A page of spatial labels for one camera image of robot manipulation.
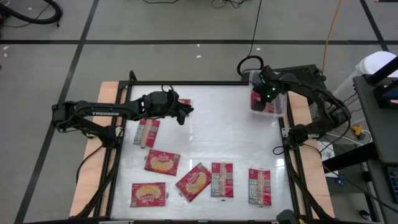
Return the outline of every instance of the metal clamp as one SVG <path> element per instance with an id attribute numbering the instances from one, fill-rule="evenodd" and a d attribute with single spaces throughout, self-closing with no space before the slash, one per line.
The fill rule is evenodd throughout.
<path id="1" fill-rule="evenodd" d="M 290 128 L 281 128 L 282 137 L 287 138 L 289 136 L 289 131 L 290 131 Z M 308 138 L 309 139 L 318 139 L 319 134 L 309 134 Z"/>

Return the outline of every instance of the snack package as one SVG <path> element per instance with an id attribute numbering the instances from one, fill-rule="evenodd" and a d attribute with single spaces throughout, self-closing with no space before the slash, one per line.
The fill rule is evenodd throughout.
<path id="1" fill-rule="evenodd" d="M 144 147 L 154 147 L 160 121 L 142 119 L 139 121 L 133 144 Z"/>
<path id="2" fill-rule="evenodd" d="M 271 172 L 249 169 L 249 203 L 271 205 Z"/>
<path id="3" fill-rule="evenodd" d="M 266 112 L 270 114 L 275 113 L 274 103 L 277 101 L 272 101 L 270 103 L 267 103 L 265 107 L 261 106 L 262 104 L 260 103 L 260 101 L 261 101 L 261 95 L 252 90 L 250 94 L 250 108 L 253 111 Z"/>
<path id="4" fill-rule="evenodd" d="M 191 105 L 191 100 L 189 99 L 178 99 L 178 102 Z"/>
<path id="5" fill-rule="evenodd" d="M 132 184 L 130 207 L 165 206 L 166 183 Z"/>
<path id="6" fill-rule="evenodd" d="M 234 197 L 233 164 L 211 163 L 211 196 Z"/>
<path id="7" fill-rule="evenodd" d="M 179 162 L 179 154 L 150 149 L 144 169 L 161 174 L 177 175 Z"/>
<path id="8" fill-rule="evenodd" d="M 211 182 L 211 173 L 201 162 L 187 173 L 175 186 L 191 202 Z"/>

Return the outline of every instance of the plywood edge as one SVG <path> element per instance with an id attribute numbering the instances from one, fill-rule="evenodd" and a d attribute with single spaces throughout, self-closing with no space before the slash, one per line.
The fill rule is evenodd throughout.
<path id="1" fill-rule="evenodd" d="M 289 92 L 290 106 L 295 124 L 308 124 L 312 122 L 310 110 L 308 108 L 307 99 L 296 93 Z M 308 140 L 306 144 L 318 148 L 316 140 Z M 331 204 L 328 184 L 326 182 L 325 173 L 323 172 L 322 160 L 319 153 L 314 149 L 306 146 L 300 147 L 301 158 L 303 161 L 303 170 L 307 188 L 313 195 L 319 205 L 334 217 L 333 206 Z"/>
<path id="2" fill-rule="evenodd" d="M 118 92 L 119 82 L 103 82 L 98 95 L 98 103 L 114 103 Z M 99 125 L 111 124 L 111 117 L 95 116 L 93 121 Z M 86 145 L 84 158 L 90 155 L 98 147 L 101 141 L 98 138 L 89 139 Z M 70 216 L 74 216 L 86 206 L 98 189 L 101 170 L 104 162 L 105 149 L 100 149 L 90 157 L 80 170 L 79 181 L 76 185 Z"/>

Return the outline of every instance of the yellow clamp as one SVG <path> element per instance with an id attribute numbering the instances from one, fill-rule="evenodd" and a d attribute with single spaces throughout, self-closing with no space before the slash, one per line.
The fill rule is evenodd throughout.
<path id="1" fill-rule="evenodd" d="M 354 134 L 356 136 L 361 135 L 362 130 L 363 130 L 363 126 L 362 125 L 358 125 L 358 126 L 351 126 L 351 129 L 353 130 Z"/>

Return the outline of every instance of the clear plastic container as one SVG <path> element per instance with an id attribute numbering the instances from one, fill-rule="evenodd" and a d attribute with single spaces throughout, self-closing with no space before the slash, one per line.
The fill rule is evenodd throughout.
<path id="1" fill-rule="evenodd" d="M 260 85 L 260 74 L 261 70 L 252 70 L 250 71 L 250 86 L 251 88 L 253 87 L 253 83 L 256 85 L 257 83 Z M 256 109 L 256 102 L 260 100 L 261 96 L 252 91 L 250 93 L 250 103 L 249 103 L 249 109 L 250 112 L 253 114 L 258 114 L 262 116 L 272 116 L 276 118 L 282 117 L 286 113 L 286 94 L 279 94 L 272 102 L 267 103 L 265 108 L 263 110 L 258 110 Z"/>

